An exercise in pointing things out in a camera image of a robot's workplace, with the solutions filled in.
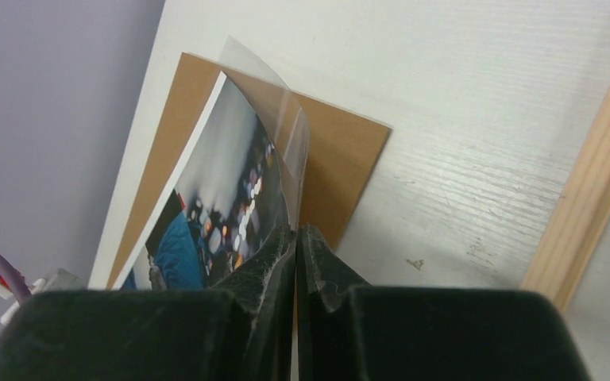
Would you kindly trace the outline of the colour photo print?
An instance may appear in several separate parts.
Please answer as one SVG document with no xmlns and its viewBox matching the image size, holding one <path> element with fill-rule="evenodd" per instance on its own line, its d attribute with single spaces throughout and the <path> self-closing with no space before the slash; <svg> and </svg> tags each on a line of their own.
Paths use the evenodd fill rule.
<svg viewBox="0 0 610 381">
<path fill-rule="evenodd" d="M 276 147 L 236 84 L 220 75 L 114 287 L 199 290 L 253 257 L 288 221 Z"/>
</svg>

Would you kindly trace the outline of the clear plastic sheet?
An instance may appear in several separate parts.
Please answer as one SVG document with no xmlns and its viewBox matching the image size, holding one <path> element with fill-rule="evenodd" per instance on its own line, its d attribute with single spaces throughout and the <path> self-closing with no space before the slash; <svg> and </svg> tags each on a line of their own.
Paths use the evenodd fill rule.
<svg viewBox="0 0 610 381">
<path fill-rule="evenodd" d="M 297 94 L 258 55 L 227 37 L 219 63 L 234 81 L 275 145 L 291 229 L 299 228 L 310 121 Z"/>
</svg>

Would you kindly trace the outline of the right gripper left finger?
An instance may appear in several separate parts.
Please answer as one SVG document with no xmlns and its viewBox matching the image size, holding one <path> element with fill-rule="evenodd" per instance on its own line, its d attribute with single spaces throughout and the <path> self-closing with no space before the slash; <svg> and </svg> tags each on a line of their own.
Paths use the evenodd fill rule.
<svg viewBox="0 0 610 381">
<path fill-rule="evenodd" d="M 287 380 L 295 233 L 198 291 L 49 291 L 0 336 L 0 380 Z"/>
</svg>

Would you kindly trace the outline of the wooden picture frame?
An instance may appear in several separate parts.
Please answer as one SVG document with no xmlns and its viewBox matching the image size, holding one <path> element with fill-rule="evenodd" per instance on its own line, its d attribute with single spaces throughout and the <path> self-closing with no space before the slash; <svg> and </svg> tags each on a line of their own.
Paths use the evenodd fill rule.
<svg viewBox="0 0 610 381">
<path fill-rule="evenodd" d="M 561 312 L 610 218 L 610 86 L 520 286 Z"/>
</svg>

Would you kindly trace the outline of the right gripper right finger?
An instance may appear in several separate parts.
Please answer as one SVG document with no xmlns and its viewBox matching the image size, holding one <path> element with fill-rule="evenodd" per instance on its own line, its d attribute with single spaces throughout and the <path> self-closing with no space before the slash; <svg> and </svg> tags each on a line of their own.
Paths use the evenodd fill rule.
<svg viewBox="0 0 610 381">
<path fill-rule="evenodd" d="M 296 240 L 302 380 L 587 380 L 560 313 L 528 291 L 373 286 L 321 232 Z"/>
</svg>

